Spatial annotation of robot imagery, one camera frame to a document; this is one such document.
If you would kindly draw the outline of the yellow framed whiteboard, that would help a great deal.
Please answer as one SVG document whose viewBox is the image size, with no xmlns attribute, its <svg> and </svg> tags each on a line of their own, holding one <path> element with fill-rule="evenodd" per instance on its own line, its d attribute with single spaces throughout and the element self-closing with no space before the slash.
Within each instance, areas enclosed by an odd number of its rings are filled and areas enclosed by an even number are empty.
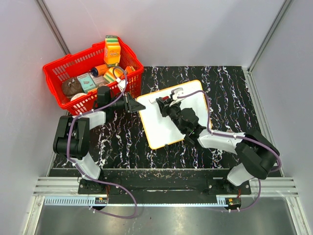
<svg viewBox="0 0 313 235">
<path fill-rule="evenodd" d="M 171 91 L 177 88 L 183 89 L 183 94 L 191 94 L 195 91 L 202 90 L 199 80 L 185 82 L 163 90 L 144 94 L 136 100 L 144 105 L 146 109 L 139 111 L 143 128 L 151 149 L 159 149 L 165 145 L 171 145 L 184 139 L 184 135 L 178 130 L 169 117 L 163 117 L 155 100 L 159 97 L 170 96 Z M 199 118 L 199 124 L 207 125 L 207 105 L 205 96 L 197 93 L 187 97 L 181 102 L 182 109 L 192 108 Z"/>
</svg>

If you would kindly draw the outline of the red capped whiteboard marker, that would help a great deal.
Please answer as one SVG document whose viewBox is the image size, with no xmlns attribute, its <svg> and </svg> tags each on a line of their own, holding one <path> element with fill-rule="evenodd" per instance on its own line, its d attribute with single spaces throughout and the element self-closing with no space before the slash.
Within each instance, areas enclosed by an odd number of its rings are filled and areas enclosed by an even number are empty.
<svg viewBox="0 0 313 235">
<path fill-rule="evenodd" d="M 169 103 L 164 103 L 163 102 L 163 97 L 159 97 L 159 98 L 156 98 L 156 99 L 150 99 L 149 102 L 151 104 L 155 104 L 155 103 L 157 103 L 157 104 L 164 104 L 164 105 L 169 104 Z"/>
</svg>

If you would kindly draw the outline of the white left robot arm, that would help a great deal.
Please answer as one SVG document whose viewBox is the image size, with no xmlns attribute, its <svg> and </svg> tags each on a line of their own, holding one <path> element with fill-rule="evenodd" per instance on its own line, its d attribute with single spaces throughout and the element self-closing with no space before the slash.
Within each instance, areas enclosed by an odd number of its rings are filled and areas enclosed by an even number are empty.
<svg viewBox="0 0 313 235">
<path fill-rule="evenodd" d="M 90 130 L 106 124 L 112 119 L 115 110 L 134 113 L 146 109 L 137 102 L 129 92 L 120 93 L 114 98 L 107 86 L 97 89 L 94 110 L 77 116 L 62 116 L 59 119 L 53 151 L 65 156 L 89 182 L 94 193 L 102 193 L 106 188 L 102 169 L 95 163 L 89 153 Z"/>
</svg>

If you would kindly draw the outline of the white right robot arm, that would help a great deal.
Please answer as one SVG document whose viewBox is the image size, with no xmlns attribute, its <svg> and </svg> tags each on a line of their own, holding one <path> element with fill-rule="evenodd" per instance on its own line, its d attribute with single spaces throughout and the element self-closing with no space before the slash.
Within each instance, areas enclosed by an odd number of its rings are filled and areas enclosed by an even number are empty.
<svg viewBox="0 0 313 235">
<path fill-rule="evenodd" d="M 236 154 L 241 163 L 231 168 L 227 179 L 222 182 L 223 190 L 233 194 L 244 182 L 257 178 L 264 180 L 280 165 L 279 151 L 258 131 L 227 133 L 211 130 L 199 124 L 192 108 L 180 108 L 180 102 L 165 96 L 156 99 L 161 115 L 169 117 L 184 140 L 194 146 L 215 148 Z"/>
</svg>

